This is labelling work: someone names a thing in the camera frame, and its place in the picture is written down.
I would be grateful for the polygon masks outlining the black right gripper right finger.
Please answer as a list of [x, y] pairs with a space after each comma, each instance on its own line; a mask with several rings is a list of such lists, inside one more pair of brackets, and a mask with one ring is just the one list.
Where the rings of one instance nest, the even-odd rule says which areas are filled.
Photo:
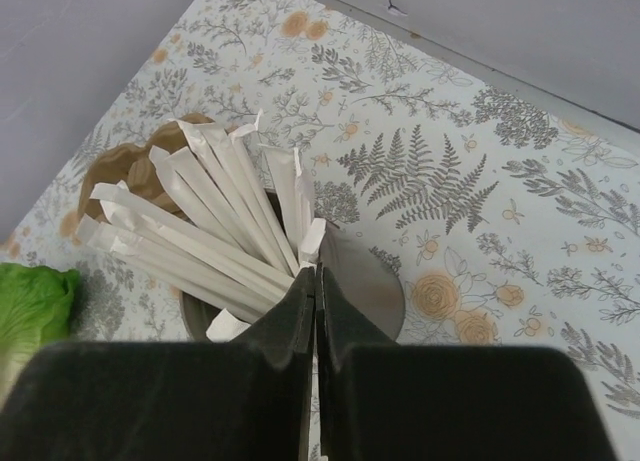
[[321, 452], [330, 460], [612, 460], [584, 376], [547, 347], [414, 346], [317, 281]]

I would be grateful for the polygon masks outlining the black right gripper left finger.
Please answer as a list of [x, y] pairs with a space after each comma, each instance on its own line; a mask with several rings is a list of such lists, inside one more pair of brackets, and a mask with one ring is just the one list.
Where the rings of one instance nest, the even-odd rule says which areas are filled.
[[1, 412], [5, 460], [303, 460], [314, 281], [228, 342], [66, 342], [26, 366]]

